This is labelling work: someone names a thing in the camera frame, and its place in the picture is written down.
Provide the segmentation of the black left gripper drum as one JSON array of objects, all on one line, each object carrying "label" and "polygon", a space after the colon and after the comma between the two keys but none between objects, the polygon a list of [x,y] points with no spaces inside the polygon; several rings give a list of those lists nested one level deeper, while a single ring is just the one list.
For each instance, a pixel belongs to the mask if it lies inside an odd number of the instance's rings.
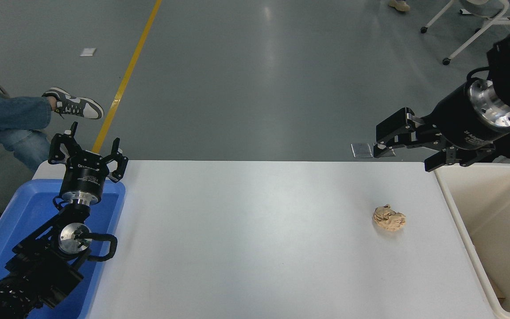
[{"label": "black left gripper drum", "polygon": [[60,198],[71,199],[76,193],[86,193],[91,195],[91,199],[101,199],[105,178],[109,174],[102,159],[101,155],[89,151],[71,155],[65,164]]}]

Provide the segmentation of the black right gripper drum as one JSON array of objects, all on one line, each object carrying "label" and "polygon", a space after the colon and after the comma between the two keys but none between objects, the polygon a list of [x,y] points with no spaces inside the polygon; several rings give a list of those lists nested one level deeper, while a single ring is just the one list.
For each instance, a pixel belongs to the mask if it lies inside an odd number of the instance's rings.
[{"label": "black right gripper drum", "polygon": [[429,114],[445,139],[455,147],[473,151],[498,139],[498,132],[484,123],[470,100],[469,89],[475,82],[465,82],[437,103]]}]

